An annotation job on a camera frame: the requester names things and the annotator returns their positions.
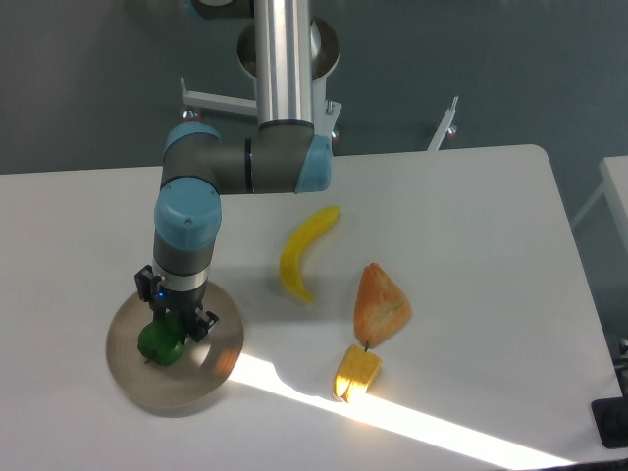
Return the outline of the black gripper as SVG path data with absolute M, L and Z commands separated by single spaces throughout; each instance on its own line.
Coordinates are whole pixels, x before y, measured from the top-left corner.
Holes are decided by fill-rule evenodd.
M 183 317 L 186 335 L 194 342 L 201 342 L 219 323 L 219 317 L 202 306 L 206 284 L 185 291 L 167 288 L 164 278 L 154 274 L 150 265 L 141 268 L 134 275 L 134 281 L 137 295 L 148 304 L 153 320 L 163 320 L 167 313 L 179 314 Z

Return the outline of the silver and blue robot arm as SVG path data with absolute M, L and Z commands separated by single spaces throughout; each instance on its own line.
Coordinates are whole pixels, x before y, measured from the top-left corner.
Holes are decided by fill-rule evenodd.
M 154 208 L 153 262 L 135 276 L 139 298 L 170 340 L 201 341 L 217 323 L 204 310 L 215 240 L 228 194 L 323 191 L 330 140 L 315 131 L 310 4 L 253 1 L 258 134 L 221 140 L 204 123 L 170 131 Z

